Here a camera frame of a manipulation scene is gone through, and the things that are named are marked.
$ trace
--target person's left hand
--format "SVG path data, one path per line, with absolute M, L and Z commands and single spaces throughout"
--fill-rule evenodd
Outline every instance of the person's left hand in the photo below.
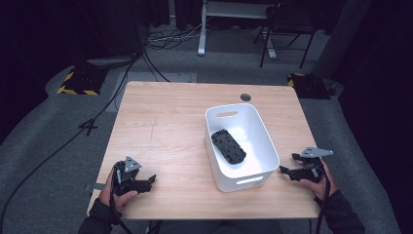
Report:
M 99 195 L 100 202 L 108 207 L 110 207 L 109 200 L 110 200 L 110 186 L 112 183 L 112 175 L 113 175 L 113 169 L 110 172 L 109 177 L 107 178 L 106 183 L 103 189 L 100 191 L 100 195 Z M 125 193 L 122 196 L 113 194 L 113 197 L 115 199 L 116 211 L 120 212 L 122 207 L 124 207 L 127 204 L 127 202 L 133 197 L 135 197 L 136 195 L 137 195 L 136 191 L 130 191 L 128 193 Z

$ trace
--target black electronic device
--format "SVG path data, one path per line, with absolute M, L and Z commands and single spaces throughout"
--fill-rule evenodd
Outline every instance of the black electronic device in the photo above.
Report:
M 246 153 L 227 130 L 222 129 L 214 133 L 211 139 L 228 163 L 239 164 L 244 160 Z
M 139 168 L 142 165 L 127 157 L 125 161 L 117 162 L 114 166 L 113 192 L 121 196 L 129 191 L 144 193 L 151 191 L 152 183 L 155 182 L 156 175 L 152 175 L 147 180 L 135 180 Z
M 311 180 L 312 182 L 319 182 L 321 176 L 324 174 L 324 166 L 322 165 L 320 157 L 333 155 L 333 151 L 318 149 L 314 147 L 307 147 L 301 154 L 293 153 L 292 158 L 300 161 L 302 169 L 289 169 L 280 166 L 283 174 L 289 175 L 291 180 L 299 181 L 302 178 Z

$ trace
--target gray carpet floor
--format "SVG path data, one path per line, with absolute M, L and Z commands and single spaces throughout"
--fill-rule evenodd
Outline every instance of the gray carpet floor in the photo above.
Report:
M 197 56 L 198 37 L 173 49 L 147 49 L 147 52 L 161 72 L 193 73 L 198 83 L 285 86 L 288 74 L 312 72 L 329 39 L 322 32 L 316 35 L 302 69 L 298 68 L 302 57 L 299 51 L 279 51 L 276 60 L 266 57 L 260 68 L 263 40 L 252 44 L 256 33 L 256 29 L 215 30 L 207 36 L 204 57 Z M 302 36 L 297 45 L 302 45 L 305 39 Z M 278 45 L 285 42 L 274 39 Z M 51 77 L 46 87 L 49 98 L 33 109 L 0 146 L 2 207 L 25 176 L 78 133 L 79 125 L 103 108 L 126 70 L 125 67 L 110 70 L 98 97 L 58 95 L 56 91 L 70 68 Z M 143 58 L 130 70 L 131 75 L 140 72 L 150 72 Z M 324 83 L 327 87 L 334 84 L 330 80 Z M 340 85 L 336 88 L 339 95 L 343 88 Z M 335 152 L 325 161 L 366 226 L 366 233 L 400 233 L 387 193 L 359 149 L 337 96 L 331 100 L 300 99 L 316 143 L 319 148 Z M 116 115 L 116 111 L 103 111 L 95 122 L 97 129 L 89 136 L 81 133 L 30 177 L 7 209 L 4 233 L 77 232 L 90 201 L 85 186 L 96 180 Z M 148 221 L 128 220 L 127 225 L 136 233 L 145 233 Z M 286 219 L 281 220 L 281 225 L 285 234 L 308 233 L 308 220 Z M 116 227 L 113 233 L 124 232 Z M 325 221 L 322 233 L 331 233 Z

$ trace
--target black chair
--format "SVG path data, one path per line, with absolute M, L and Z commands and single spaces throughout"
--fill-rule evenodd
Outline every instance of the black chair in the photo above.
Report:
M 309 9 L 308 7 L 303 7 L 298 1 L 289 1 L 286 3 L 277 2 L 274 6 L 267 8 L 266 11 L 267 20 L 266 23 L 261 27 L 259 33 L 255 37 L 254 43 L 258 37 L 262 34 L 266 34 L 264 49 L 262 52 L 260 67 L 264 62 L 264 56 L 267 51 L 268 40 L 271 35 L 287 35 L 294 36 L 287 47 L 277 47 L 277 50 L 304 50 L 304 56 L 300 63 L 300 68 L 303 67 L 304 60 L 308 54 L 311 43 L 314 38 L 314 34 L 319 30 L 318 23 L 316 21 L 319 13 L 315 12 L 314 9 Z M 290 48 L 292 43 L 297 40 L 297 38 L 302 35 L 310 35 L 306 49 L 293 49 Z

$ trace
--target person's hand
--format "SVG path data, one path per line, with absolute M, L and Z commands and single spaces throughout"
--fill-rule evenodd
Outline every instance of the person's hand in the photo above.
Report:
M 329 197 L 331 196 L 331 194 L 337 191 L 337 184 L 334 180 L 334 177 L 331 175 L 330 169 L 328 169 L 327 164 L 325 164 L 322 160 L 321 162 L 324 165 L 324 170 L 328 176 L 328 180 L 330 180 L 331 186 L 330 186 L 330 193 L 328 194 L 328 197 Z M 310 190 L 312 190 L 320 200 L 322 201 L 324 200 L 324 195 L 325 195 L 325 176 L 324 175 L 322 176 L 321 181 L 319 183 L 314 183 L 305 178 L 300 179 L 300 183 L 303 184 L 305 187 L 309 188 Z
M 103 189 L 100 191 L 100 195 L 99 195 L 100 202 L 108 207 L 110 207 L 109 200 L 110 200 L 110 186 L 112 182 L 112 175 L 113 175 L 113 169 L 110 172 L 109 177 L 107 178 L 106 183 Z M 116 211 L 120 212 L 122 207 L 124 207 L 127 204 L 127 202 L 133 197 L 135 197 L 136 195 L 137 195 L 136 191 L 130 191 L 128 193 L 125 193 L 122 196 L 113 194 L 113 197 L 115 199 Z

